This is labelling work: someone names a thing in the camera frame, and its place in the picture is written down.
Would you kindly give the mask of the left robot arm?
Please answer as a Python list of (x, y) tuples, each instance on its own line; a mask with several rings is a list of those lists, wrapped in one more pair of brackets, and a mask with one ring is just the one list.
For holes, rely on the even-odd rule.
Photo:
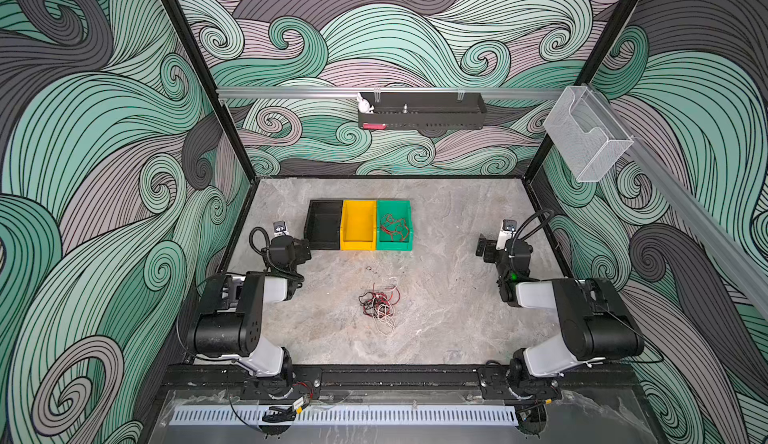
[(298, 267), (312, 258), (310, 242), (290, 235), (286, 224), (277, 221), (271, 232), (251, 229), (248, 244), (264, 268), (219, 273), (207, 280), (185, 350), (197, 360), (233, 364), (253, 378), (292, 386), (290, 353), (263, 335), (263, 314), (266, 306), (291, 300), (303, 287), (305, 277)]

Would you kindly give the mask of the clear acrylic wall holder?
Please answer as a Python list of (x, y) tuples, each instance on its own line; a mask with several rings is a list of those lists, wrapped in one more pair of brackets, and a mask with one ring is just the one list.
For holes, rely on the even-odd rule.
[(600, 181), (634, 143), (609, 101), (587, 85), (565, 88), (544, 128), (579, 183)]

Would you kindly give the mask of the black plastic bin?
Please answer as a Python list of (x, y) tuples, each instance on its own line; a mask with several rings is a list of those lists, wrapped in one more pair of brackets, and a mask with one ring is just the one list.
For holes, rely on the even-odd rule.
[(316, 199), (309, 202), (304, 238), (311, 250), (340, 250), (343, 201)]

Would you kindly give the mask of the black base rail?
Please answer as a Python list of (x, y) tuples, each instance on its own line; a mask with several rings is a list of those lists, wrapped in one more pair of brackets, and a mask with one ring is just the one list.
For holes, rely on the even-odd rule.
[(322, 365), (299, 364), (285, 377), (256, 378), (235, 365), (172, 365), (162, 385), (177, 389), (284, 391), (296, 386), (315, 393), (332, 390), (479, 390), (506, 396), (511, 390), (632, 387), (637, 383), (627, 365), (598, 364), (578, 367), (562, 376), (532, 378), (495, 361), (481, 364), (427, 365)]

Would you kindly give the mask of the yellow plastic bin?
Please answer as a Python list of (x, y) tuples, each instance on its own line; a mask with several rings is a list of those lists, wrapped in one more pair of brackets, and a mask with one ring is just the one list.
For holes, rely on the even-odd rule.
[(376, 249), (376, 201), (344, 200), (340, 228), (342, 251)]

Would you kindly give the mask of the green plastic bin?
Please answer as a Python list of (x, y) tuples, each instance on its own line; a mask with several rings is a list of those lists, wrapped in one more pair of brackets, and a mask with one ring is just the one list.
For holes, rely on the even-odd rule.
[(378, 200), (376, 204), (376, 249), (410, 252), (414, 241), (411, 203), (408, 200)]

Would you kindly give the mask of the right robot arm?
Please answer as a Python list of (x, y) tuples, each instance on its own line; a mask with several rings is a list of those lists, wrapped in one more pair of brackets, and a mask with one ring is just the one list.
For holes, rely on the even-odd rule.
[(638, 357), (646, 347), (635, 319), (608, 280), (531, 276), (533, 246), (528, 239), (554, 216), (553, 210), (542, 209), (521, 223), (505, 219), (496, 238), (481, 235), (477, 241), (476, 255), (496, 269), (503, 303), (557, 314), (555, 335), (516, 351), (511, 359), (509, 380), (516, 387), (581, 365)]

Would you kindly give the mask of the white rabbit figurine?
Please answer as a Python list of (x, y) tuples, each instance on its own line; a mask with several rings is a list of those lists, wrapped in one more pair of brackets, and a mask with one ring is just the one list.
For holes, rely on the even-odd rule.
[(358, 112), (361, 114), (372, 114), (375, 110), (375, 107), (371, 104), (371, 102), (366, 99), (362, 93), (358, 93), (356, 95), (356, 101), (357, 101), (357, 108)]

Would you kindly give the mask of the aluminium wall rail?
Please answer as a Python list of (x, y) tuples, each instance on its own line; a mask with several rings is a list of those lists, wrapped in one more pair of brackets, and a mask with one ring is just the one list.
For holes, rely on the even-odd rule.
[(385, 87), (218, 87), (221, 99), (355, 99), (358, 94), (372, 93), (376, 99), (389, 94), (451, 94), (457, 99), (467, 93), (479, 93), (490, 100), (556, 100), (564, 88), (385, 88)]

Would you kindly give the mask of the black wall shelf tray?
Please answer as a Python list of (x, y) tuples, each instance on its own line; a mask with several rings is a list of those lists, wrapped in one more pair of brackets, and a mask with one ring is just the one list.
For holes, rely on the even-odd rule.
[(481, 94), (389, 94), (376, 99), (363, 93), (375, 107), (372, 114), (358, 112), (363, 130), (415, 130), (437, 136), (449, 130), (477, 130), (484, 126), (487, 107)]

